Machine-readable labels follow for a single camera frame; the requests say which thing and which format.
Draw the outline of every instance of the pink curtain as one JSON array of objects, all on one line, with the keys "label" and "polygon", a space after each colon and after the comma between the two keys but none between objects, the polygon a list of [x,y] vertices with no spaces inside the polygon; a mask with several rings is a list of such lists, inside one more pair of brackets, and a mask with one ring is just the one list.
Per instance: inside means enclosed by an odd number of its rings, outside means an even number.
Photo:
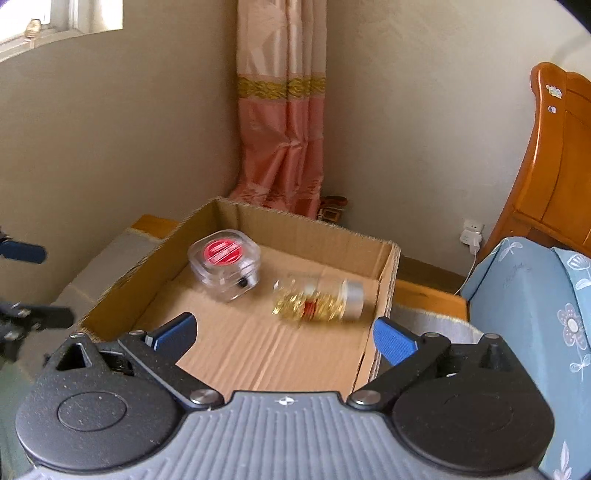
[{"label": "pink curtain", "polygon": [[243,159],[231,198],[316,217],[325,83],[326,0],[238,1]]}]

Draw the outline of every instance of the cardboard box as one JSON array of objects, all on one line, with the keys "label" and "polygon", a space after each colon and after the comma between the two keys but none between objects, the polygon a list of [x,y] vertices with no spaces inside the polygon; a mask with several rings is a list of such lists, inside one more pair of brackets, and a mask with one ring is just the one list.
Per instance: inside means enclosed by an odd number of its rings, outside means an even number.
[{"label": "cardboard box", "polygon": [[[244,232],[261,247],[261,271],[253,290],[226,304],[210,298],[193,277],[187,250],[228,228]],[[192,312],[197,342],[178,365],[226,399],[234,390],[339,391],[346,398],[377,372],[371,324],[390,313],[399,256],[392,242],[215,199],[113,285],[82,327],[97,340],[114,340],[129,330],[151,330]],[[272,285],[278,273],[287,271],[361,281],[361,320],[318,325],[272,315]]]}]

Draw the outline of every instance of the silver lid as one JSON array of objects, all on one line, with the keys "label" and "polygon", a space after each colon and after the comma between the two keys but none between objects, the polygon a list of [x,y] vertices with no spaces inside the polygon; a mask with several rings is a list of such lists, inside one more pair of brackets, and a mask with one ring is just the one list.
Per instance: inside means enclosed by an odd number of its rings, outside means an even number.
[{"label": "silver lid", "polygon": [[343,320],[358,320],[363,311],[363,284],[358,281],[345,280],[341,287],[345,301]]}]

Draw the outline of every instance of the wooden bed frame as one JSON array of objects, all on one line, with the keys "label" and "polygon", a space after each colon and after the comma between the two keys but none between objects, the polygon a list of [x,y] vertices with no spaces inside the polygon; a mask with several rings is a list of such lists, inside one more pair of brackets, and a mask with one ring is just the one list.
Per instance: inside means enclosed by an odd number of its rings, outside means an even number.
[{"label": "wooden bed frame", "polygon": [[479,261],[507,236],[591,256],[591,82],[545,62],[531,71],[531,89],[530,143]]}]

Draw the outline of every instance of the white cable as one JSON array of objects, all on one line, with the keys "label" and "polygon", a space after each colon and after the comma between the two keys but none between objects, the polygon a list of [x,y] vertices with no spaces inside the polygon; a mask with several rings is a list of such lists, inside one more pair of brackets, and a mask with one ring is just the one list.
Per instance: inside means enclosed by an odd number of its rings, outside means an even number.
[{"label": "white cable", "polygon": [[462,284],[462,286],[460,288],[457,289],[457,292],[455,292],[454,295],[459,294],[460,291],[466,285],[466,283],[468,283],[468,279],[470,278],[470,275],[472,275],[472,270],[474,270],[474,267],[476,266],[476,256],[478,255],[478,251],[480,250],[480,240],[477,240],[477,238],[478,237],[474,238],[474,261],[472,262],[472,266],[470,267],[470,271],[468,272],[468,275],[466,275],[466,279],[464,280],[464,283]]}]

